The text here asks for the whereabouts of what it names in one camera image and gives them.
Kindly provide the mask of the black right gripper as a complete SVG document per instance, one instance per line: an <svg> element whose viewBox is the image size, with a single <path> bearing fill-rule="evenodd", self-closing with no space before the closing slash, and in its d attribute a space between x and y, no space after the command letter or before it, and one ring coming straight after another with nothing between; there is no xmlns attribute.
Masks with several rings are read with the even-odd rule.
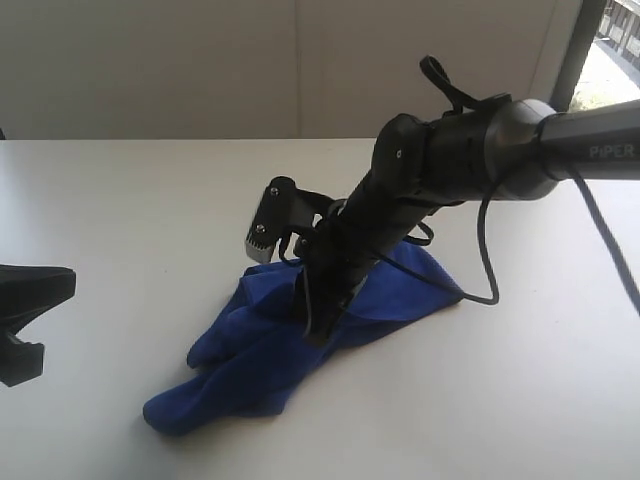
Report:
<svg viewBox="0 0 640 480"><path fill-rule="evenodd" d="M344 201L335 200L322 219L296 241L304 264L296 292L309 316L304 338L325 345L378 256L387 255L439 206L411 193L389 190L368 172Z"/></svg>

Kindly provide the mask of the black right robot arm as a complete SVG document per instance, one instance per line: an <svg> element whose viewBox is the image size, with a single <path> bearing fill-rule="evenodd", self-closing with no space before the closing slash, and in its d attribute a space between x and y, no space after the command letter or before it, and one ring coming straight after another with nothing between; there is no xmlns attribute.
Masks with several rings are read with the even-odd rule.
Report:
<svg viewBox="0 0 640 480"><path fill-rule="evenodd" d="M538 200L567 179L638 176L635 101L558 113L502 96L429 123L400 114L378 134L369 171L302 250L295 310L313 340L328 340L374 265L442 208Z"/></svg>

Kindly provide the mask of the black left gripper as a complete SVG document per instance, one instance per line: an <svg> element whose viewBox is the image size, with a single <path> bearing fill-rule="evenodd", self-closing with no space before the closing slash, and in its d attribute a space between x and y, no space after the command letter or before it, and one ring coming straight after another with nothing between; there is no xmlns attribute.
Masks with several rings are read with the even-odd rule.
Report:
<svg viewBox="0 0 640 480"><path fill-rule="evenodd" d="M66 267L1 266L1 324L27 325L75 295L76 273ZM45 346L1 332L1 383L14 387L43 373Z"/></svg>

